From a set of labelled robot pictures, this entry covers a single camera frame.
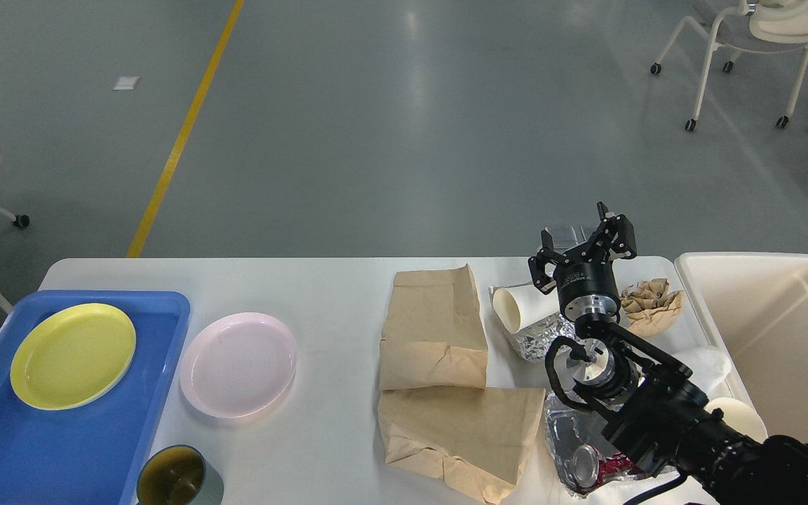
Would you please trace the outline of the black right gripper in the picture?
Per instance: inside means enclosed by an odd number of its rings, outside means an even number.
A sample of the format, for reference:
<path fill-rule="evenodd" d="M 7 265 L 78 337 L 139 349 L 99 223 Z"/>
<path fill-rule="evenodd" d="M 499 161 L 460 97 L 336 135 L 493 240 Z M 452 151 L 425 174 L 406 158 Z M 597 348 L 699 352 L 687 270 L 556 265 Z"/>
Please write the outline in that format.
<path fill-rule="evenodd" d="M 603 202 L 597 202 L 596 208 L 600 221 L 584 244 L 584 255 L 555 249 L 551 233 L 541 232 L 541 246 L 528 258 L 536 290 L 543 295 L 557 293 L 559 311 L 573 323 L 586 314 L 620 321 L 612 262 L 638 256 L 631 221 L 610 211 Z"/>

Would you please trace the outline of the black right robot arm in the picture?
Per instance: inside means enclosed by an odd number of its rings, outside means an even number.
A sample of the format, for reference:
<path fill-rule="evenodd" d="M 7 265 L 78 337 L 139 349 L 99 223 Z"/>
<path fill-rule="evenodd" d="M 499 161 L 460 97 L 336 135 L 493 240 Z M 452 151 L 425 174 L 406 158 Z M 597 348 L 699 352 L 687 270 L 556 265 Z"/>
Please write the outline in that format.
<path fill-rule="evenodd" d="M 721 504 L 808 504 L 808 444 L 775 435 L 764 442 L 730 427 L 692 383 L 692 369 L 632 335 L 619 317 L 613 272 L 637 256 L 631 221 L 598 202 L 599 224 L 558 252 L 548 229 L 527 264 L 543 295 L 555 292 L 575 337 L 558 337 L 544 367 L 564 405 L 604 419 L 606 438 L 642 472 L 665 466 L 678 477 L 632 498 L 639 504 L 693 478 Z"/>

